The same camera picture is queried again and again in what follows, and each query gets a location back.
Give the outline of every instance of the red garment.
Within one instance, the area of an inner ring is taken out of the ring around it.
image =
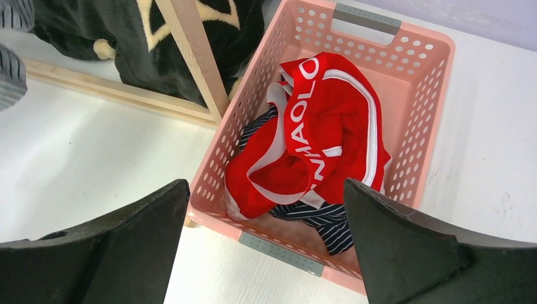
[[[391,157],[382,144],[381,106],[358,68],[344,57],[320,53],[280,65],[269,120],[231,160],[225,173],[230,217],[253,219],[304,195],[343,204],[343,182],[361,180],[380,191]]]

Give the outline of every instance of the wooden beam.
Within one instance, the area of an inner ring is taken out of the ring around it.
[[[214,121],[229,105],[195,0],[155,0]]]
[[[27,75],[35,80],[106,99],[113,99],[128,105],[184,119],[195,124],[213,128],[217,126],[208,109],[185,99],[74,72],[27,58],[24,59],[24,64],[26,65]]]

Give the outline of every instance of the striped garment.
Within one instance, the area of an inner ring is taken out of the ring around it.
[[[272,105],[267,112],[245,126],[239,141],[239,148],[241,150],[244,149],[248,143],[248,139],[255,131],[277,115],[277,108]],[[291,205],[278,205],[269,213],[278,219],[288,221],[298,220],[315,228],[330,255],[337,255],[353,246],[345,207],[343,205],[330,205],[325,202],[320,208],[315,208],[301,201],[297,201]]]
[[[0,11],[4,29],[28,32],[34,26],[32,0],[0,0]],[[0,44],[0,111],[13,106],[27,90],[24,63]]]

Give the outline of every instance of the purple wall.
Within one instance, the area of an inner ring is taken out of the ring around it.
[[[357,0],[537,51],[537,0]]]

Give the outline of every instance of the white floor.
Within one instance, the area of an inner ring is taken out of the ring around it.
[[[537,54],[353,1],[450,35],[450,90],[421,210],[537,243]],[[266,4],[267,16],[277,2]],[[28,35],[0,41],[30,58],[117,79]],[[0,242],[36,239],[191,181],[213,130],[30,80],[0,113]],[[367,303],[366,297],[203,227],[184,229],[166,303]]]

